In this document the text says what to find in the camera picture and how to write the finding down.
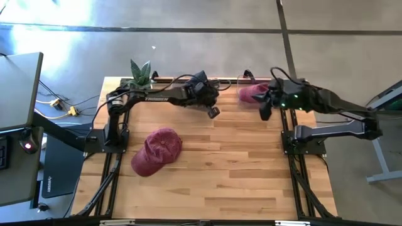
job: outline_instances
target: metal bracket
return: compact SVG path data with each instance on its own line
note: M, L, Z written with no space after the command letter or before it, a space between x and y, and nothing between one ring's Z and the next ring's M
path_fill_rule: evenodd
M103 129L94 129L88 136L87 142L85 144L86 153L125 153L126 147L128 145L130 131L127 129L122 132L122 141L117 146L107 146L104 145L104 131Z
M285 154L327 154L323 139L316 138L307 143L300 143L293 139L294 131L282 131L282 145Z

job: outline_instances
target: red baseball cap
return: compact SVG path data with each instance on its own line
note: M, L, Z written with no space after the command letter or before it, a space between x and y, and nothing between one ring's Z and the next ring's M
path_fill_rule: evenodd
M132 169L140 176L151 176L165 164L176 161L182 151L182 140L173 129L163 128L150 134L144 146L131 160Z
M246 88L239 90L239 99L247 103L258 103L253 99L253 95L263 94L268 90L268 83L260 83L257 85L250 85Z

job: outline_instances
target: desk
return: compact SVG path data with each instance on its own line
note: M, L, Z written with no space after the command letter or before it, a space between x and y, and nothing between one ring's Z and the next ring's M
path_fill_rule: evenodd
M104 79L100 104L120 79ZM236 85L220 93L216 106L220 115L214 120L206 112L169 103L142 102L131 109L131 137L122 159L113 218L296 219L279 111L268 122L262 121L258 107L238 104ZM107 109L102 108L95 128L103 128L107 117ZM315 126L313 112L298 111L297 117L299 124ZM130 160L147 135L162 127L178 133L183 151L176 163L142 178L131 169ZM95 154L84 163L72 214L83 209L98 189L104 159L105 154ZM324 163L316 156L306 156L306 162L312 190L336 215Z

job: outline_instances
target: wooden table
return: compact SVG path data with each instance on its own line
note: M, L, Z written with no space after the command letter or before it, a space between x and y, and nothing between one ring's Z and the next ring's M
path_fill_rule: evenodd
M120 79L104 79L100 104ZM275 110L269 121L262 121L258 106L238 103L236 85L220 93L217 107L220 115L214 120L206 112L169 103L142 102L132 108L129 147L122 159L113 218L296 219L288 159L281 147L279 111ZM107 109L102 108L95 128L103 128L107 117ZM315 126L313 112L297 111L297 118L299 124ZM178 133L183 151L176 163L150 177L140 177L131 169L130 160L147 135L162 127ZM98 189L104 159L105 154L95 154L84 163L72 213L83 209ZM336 215L323 161L306 156L306 162L312 190Z

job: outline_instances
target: cap brim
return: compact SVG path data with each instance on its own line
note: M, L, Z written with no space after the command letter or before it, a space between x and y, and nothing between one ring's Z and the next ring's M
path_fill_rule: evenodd
M131 167L140 176L151 176L164 167L164 164L150 163L145 158L145 150L142 147L131 159Z

